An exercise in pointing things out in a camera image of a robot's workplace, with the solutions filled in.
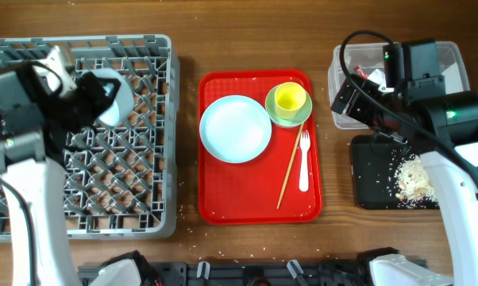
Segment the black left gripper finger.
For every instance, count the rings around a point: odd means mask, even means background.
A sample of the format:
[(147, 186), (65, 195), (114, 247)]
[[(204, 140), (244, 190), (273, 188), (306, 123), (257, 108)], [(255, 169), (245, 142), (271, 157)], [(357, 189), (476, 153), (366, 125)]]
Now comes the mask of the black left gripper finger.
[(104, 124), (118, 124), (118, 105), (112, 102), (109, 106), (95, 102), (84, 103), (80, 110), (79, 120), (83, 124), (91, 124), (96, 120)]
[(77, 80), (76, 85), (82, 98), (93, 104), (112, 104), (121, 83), (116, 78), (101, 78), (88, 71)]

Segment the white napkin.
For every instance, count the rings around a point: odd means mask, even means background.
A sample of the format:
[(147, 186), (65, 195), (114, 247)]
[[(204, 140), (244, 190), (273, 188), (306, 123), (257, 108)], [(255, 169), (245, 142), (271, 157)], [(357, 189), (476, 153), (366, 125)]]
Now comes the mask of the white napkin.
[(386, 87), (386, 76), (380, 69), (375, 69), (369, 76), (368, 80), (376, 83), (380, 87)]

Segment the red snack wrapper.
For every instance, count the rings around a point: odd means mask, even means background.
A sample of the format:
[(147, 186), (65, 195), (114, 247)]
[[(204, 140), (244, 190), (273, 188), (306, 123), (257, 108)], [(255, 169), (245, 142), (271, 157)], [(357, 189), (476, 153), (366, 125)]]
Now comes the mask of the red snack wrapper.
[(368, 78), (368, 75), (363, 72), (363, 70), (361, 69), (360, 66), (356, 66), (356, 67), (354, 68), (354, 71), (355, 71), (362, 79), (367, 79), (367, 78)]

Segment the light blue small bowl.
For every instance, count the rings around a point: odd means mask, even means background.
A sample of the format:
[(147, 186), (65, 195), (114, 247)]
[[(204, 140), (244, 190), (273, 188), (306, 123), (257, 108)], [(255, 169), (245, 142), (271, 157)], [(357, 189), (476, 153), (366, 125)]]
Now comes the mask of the light blue small bowl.
[(107, 126), (117, 126), (133, 111), (134, 93), (125, 78), (112, 68), (95, 69), (92, 73), (100, 79), (117, 79), (120, 83), (113, 104), (98, 117)]

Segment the yellow plastic cup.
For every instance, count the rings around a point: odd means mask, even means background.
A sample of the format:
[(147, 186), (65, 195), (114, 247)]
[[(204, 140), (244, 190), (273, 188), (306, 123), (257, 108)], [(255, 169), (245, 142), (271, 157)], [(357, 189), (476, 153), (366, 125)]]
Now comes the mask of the yellow plastic cup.
[(283, 119), (293, 118), (305, 103), (306, 90), (298, 83), (282, 83), (275, 91), (275, 112)]

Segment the light blue plate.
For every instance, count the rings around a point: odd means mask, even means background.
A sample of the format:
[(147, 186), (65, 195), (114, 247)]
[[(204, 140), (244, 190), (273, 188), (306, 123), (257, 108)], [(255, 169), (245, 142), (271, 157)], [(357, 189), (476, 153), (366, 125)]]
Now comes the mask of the light blue plate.
[(258, 157), (268, 146), (272, 124), (254, 99), (228, 95), (212, 102), (199, 123), (200, 140), (214, 158), (241, 164)]

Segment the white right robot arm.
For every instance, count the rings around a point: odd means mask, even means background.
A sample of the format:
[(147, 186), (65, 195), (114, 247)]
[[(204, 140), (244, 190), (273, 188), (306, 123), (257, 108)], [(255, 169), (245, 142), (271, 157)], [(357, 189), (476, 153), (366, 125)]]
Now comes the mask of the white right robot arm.
[(385, 83), (353, 74), (341, 45), (345, 77), (331, 106), (376, 133), (408, 144), (436, 191), (452, 255), (453, 275), (441, 276), (390, 249), (360, 256), (368, 285), (478, 285), (478, 95), (451, 93), (432, 39), (384, 39)]

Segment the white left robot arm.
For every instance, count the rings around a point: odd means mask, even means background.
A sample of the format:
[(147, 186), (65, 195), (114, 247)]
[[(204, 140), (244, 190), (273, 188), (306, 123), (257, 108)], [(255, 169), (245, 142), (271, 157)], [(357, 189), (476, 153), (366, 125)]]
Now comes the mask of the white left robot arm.
[(27, 62), (0, 72), (0, 184), (8, 204), (13, 284), (79, 285), (64, 217), (68, 133), (101, 120), (117, 125), (133, 92), (104, 68), (72, 78), (66, 68)]

